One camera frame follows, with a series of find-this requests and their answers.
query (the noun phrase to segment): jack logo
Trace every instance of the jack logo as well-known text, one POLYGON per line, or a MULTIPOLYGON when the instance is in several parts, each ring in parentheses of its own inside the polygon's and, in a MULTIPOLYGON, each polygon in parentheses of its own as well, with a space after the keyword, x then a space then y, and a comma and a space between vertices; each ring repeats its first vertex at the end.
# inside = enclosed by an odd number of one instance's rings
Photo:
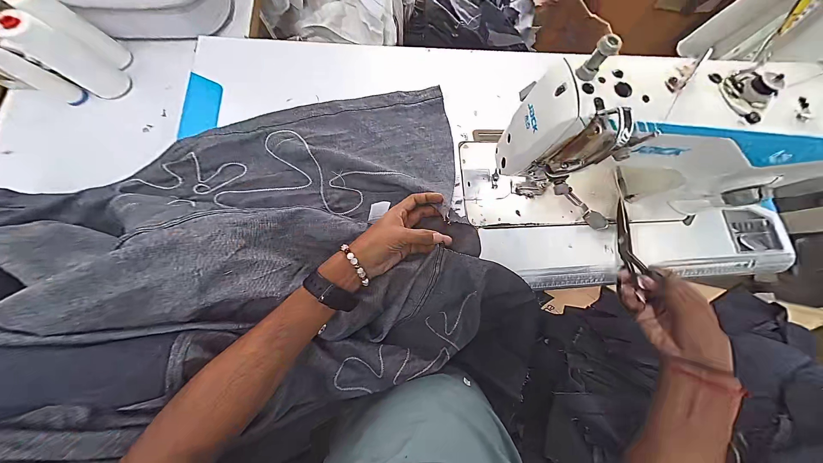
POLYGON ((526 118, 526 130, 531 130, 532 133, 537 133, 537 118, 534 116, 534 106, 528 106, 528 114, 526 118))
POLYGON ((790 153, 787 153, 786 150, 784 150, 784 149, 776 152, 775 154, 773 154, 771 156, 769 156, 769 164, 771 164, 773 166, 777 165, 777 164, 785 164, 786 162, 789 162, 791 160, 792 160, 792 155, 790 153))
POLYGON ((631 152, 637 152, 639 154, 655 154, 658 156, 680 156, 687 151, 691 151, 691 148, 638 147, 631 150, 631 152))

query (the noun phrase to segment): red cap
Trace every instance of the red cap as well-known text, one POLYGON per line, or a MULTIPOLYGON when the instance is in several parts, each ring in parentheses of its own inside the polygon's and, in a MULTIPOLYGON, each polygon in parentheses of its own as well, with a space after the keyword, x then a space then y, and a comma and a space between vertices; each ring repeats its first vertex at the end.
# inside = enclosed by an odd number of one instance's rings
POLYGON ((20 25, 20 19, 14 16, 0 16, 0 26, 3 29, 14 29, 20 25))

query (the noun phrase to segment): beaded bracelet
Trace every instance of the beaded bracelet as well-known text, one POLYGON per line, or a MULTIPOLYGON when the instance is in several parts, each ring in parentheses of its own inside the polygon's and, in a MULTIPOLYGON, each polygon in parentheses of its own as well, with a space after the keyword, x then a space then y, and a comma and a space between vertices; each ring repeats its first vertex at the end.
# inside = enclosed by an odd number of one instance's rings
POLYGON ((349 259, 349 264, 355 266, 357 276, 360 277, 360 283, 362 283, 363 286, 369 286, 369 279, 366 277, 365 270, 360 267, 360 262, 355 257, 355 253, 351 252, 349 245, 340 246, 340 250, 346 255, 346 259, 349 259))

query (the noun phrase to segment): scissors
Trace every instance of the scissors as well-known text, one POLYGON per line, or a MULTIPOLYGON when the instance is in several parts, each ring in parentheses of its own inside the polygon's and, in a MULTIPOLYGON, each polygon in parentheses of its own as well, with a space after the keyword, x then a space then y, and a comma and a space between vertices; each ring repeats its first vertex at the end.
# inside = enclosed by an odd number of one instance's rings
POLYGON ((625 179, 620 167, 615 169, 615 181, 617 183, 617 254, 620 255, 623 261, 623 267, 629 270, 631 274, 632 283, 639 288, 637 278, 640 275, 646 275, 661 285, 665 278, 656 270, 650 269, 643 263, 632 250, 631 247, 631 229, 629 228, 629 214, 625 210, 625 179))

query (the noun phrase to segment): white label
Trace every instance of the white label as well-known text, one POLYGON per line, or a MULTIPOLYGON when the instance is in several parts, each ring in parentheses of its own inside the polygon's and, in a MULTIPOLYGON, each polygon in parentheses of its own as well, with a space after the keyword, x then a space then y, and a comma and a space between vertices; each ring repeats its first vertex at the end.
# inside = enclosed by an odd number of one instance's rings
POLYGON ((389 206, 392 204, 389 201, 380 201, 371 205, 369 210, 369 223, 375 223, 379 218, 388 212, 389 206))

